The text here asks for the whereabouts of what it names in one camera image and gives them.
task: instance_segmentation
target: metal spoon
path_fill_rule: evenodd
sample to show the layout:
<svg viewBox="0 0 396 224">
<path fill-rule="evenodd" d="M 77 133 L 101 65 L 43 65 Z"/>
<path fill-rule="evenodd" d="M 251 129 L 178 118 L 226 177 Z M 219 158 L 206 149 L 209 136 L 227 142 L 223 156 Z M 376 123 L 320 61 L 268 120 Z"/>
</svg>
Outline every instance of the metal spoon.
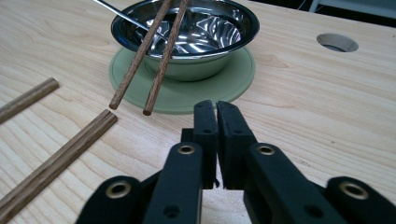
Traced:
<svg viewBox="0 0 396 224">
<path fill-rule="evenodd" d="M 138 26 L 138 27 L 140 27 L 140 28 L 142 28 L 142 29 L 144 29 L 146 31 L 149 30 L 149 28 L 147 26 L 145 26 L 144 24 L 142 24 L 142 23 L 130 18 L 129 16 L 127 16 L 125 14 L 123 14 L 121 11 L 119 11 L 116 8 L 114 8 L 109 3 L 105 2 L 105 1 L 102 1 L 102 0 L 92 0 L 92 1 L 100 4 L 102 7 L 105 7 L 107 9 L 109 9 L 110 11 L 112 11 L 112 12 L 116 13 L 117 15 L 119 15 L 121 18 L 123 18 L 123 19 L 125 19 L 125 20 L 127 20 L 127 21 L 129 21 L 129 22 L 131 22 L 133 24 L 135 24 L 136 26 Z M 160 34 L 160 33 L 157 32 L 157 35 L 163 40 L 166 40 L 166 41 L 168 40 L 168 38 L 165 37 L 163 34 Z"/>
</svg>

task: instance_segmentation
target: bowl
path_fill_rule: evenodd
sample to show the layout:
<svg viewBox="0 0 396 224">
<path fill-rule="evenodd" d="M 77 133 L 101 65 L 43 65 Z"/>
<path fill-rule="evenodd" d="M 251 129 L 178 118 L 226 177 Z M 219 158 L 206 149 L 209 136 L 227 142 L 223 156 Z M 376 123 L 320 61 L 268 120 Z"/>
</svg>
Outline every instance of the bowl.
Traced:
<svg viewBox="0 0 396 224">
<path fill-rule="evenodd" d="M 150 27 L 162 3 L 143 1 L 122 12 Z M 158 29 L 162 35 L 169 36 L 179 5 L 178 0 L 171 3 Z M 254 13 L 233 1 L 190 0 L 165 77 L 196 81 L 214 76 L 227 64 L 233 51 L 253 40 L 259 27 Z M 121 45 L 137 52 L 147 31 L 117 16 L 111 32 Z M 165 45 L 163 38 L 154 36 L 144 59 L 150 73 L 156 73 Z"/>
</svg>

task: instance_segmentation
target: coaster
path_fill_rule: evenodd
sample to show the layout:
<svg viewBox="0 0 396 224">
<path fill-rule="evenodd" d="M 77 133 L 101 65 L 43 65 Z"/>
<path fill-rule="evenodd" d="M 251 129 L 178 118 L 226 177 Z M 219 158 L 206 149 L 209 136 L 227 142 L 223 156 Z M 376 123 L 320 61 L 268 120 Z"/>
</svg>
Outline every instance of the coaster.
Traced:
<svg viewBox="0 0 396 224">
<path fill-rule="evenodd" d="M 135 53 L 121 48 L 109 67 L 110 81 L 116 90 L 126 74 Z M 249 87 L 255 73 L 254 59 L 247 48 L 232 53 L 227 65 L 213 77 L 199 81 L 182 82 L 164 78 L 154 112 L 164 114 L 190 114 L 194 105 L 204 100 L 231 102 Z M 145 60 L 134 75 L 124 99 L 144 108 L 155 74 L 149 72 Z"/>
</svg>

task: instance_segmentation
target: light wood tabletop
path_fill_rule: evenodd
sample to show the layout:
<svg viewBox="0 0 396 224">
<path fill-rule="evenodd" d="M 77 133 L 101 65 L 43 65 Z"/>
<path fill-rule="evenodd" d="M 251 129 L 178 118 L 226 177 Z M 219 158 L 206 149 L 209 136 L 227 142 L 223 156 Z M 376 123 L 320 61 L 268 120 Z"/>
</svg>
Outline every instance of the light wood tabletop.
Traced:
<svg viewBox="0 0 396 224">
<path fill-rule="evenodd" d="M 109 1 L 119 9 L 135 2 Z M 321 186 L 351 176 L 396 203 L 396 29 L 237 2 L 261 24 L 247 45 L 255 77 L 233 101 L 257 139 L 280 147 Z M 0 1 L 0 106 L 50 77 L 60 84 L 0 125 L 0 197 L 108 108 L 108 67 L 120 49 L 113 19 L 93 1 Z M 326 49 L 321 34 L 347 36 L 359 48 Z M 113 113 L 119 121 L 11 223 L 75 222 L 103 181 L 155 174 L 181 129 L 192 127 L 192 115 L 146 117 L 126 101 Z M 205 190 L 202 223 L 249 223 L 242 192 Z"/>
</svg>

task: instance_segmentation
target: brown chopstick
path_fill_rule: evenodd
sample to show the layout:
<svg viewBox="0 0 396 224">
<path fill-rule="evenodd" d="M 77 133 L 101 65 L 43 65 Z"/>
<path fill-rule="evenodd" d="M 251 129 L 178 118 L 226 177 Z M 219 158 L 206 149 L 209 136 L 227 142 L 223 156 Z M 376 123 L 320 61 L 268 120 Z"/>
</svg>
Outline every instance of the brown chopstick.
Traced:
<svg viewBox="0 0 396 224">
<path fill-rule="evenodd" d="M 134 78 L 134 74 L 136 73 L 137 68 L 142 63 L 143 57 L 146 55 L 146 52 L 149 49 L 151 40 L 154 37 L 154 35 L 157 33 L 157 29 L 160 26 L 161 22 L 163 21 L 163 18 L 165 17 L 166 12 L 168 11 L 169 6 L 171 5 L 171 2 L 172 0 L 163 1 L 163 4 L 161 5 L 160 10 L 158 11 L 157 16 L 155 17 L 154 22 L 149 27 L 148 32 L 146 33 L 142 44 L 137 50 L 137 53 L 134 56 L 134 59 L 132 60 L 127 73 L 125 74 L 121 84 L 116 90 L 113 99 L 111 99 L 109 105 L 111 109 L 115 110 L 119 107 L 122 97 L 124 96 L 125 92 L 128 90 L 128 87 L 131 84 L 132 79 Z"/>
<path fill-rule="evenodd" d="M 181 0 L 180 7 L 177 12 L 174 24 L 172 26 L 171 34 L 168 38 L 168 43 L 163 51 L 163 56 L 160 61 L 160 65 L 157 70 L 157 75 L 155 76 L 151 89 L 148 94 L 148 99 L 146 101 L 145 108 L 143 109 L 143 114 L 150 116 L 154 108 L 155 101 L 157 100 L 158 92 L 160 91 L 161 84 L 163 83 L 163 77 L 169 60 L 172 56 L 172 50 L 178 37 L 178 31 L 180 29 L 180 24 L 183 21 L 184 13 L 187 9 L 188 0 Z"/>
<path fill-rule="evenodd" d="M 32 105 L 58 88 L 58 82 L 53 77 L 51 77 L 40 83 L 38 86 L 35 86 L 29 91 L 25 92 L 15 100 L 3 105 L 0 108 L 0 124 L 12 118 L 14 115 L 20 113 L 29 105 Z"/>
<path fill-rule="evenodd" d="M 22 208 L 75 161 L 115 122 L 117 116 L 105 110 L 49 159 L 27 176 L 0 201 L 0 223 L 7 223 Z"/>
</svg>

